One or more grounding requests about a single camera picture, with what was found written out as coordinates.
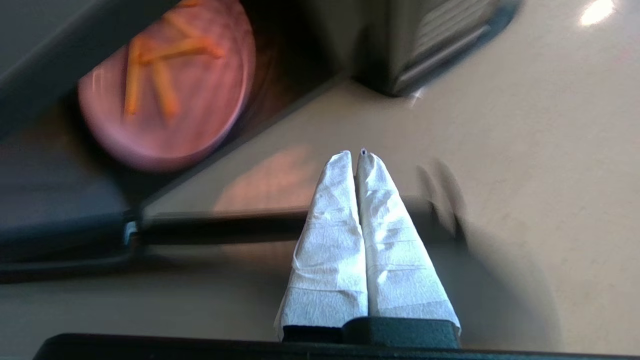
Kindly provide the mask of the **right gripper right finger wrapped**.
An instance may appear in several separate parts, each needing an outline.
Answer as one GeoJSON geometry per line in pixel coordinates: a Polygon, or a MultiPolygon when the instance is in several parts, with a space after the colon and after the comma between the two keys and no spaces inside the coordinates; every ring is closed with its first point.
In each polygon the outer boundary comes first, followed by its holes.
{"type": "Polygon", "coordinates": [[[359,223],[365,244],[368,314],[462,326],[384,162],[359,153],[359,223]]]}

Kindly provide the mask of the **right gripper left finger wrapped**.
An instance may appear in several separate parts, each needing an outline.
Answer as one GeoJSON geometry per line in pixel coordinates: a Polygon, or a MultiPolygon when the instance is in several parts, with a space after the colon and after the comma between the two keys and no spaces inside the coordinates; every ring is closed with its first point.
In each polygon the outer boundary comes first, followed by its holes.
{"type": "Polygon", "coordinates": [[[351,153],[342,151],[320,173],[274,322],[281,341],[296,327],[340,329],[368,315],[365,244],[352,165],[351,153]]]}

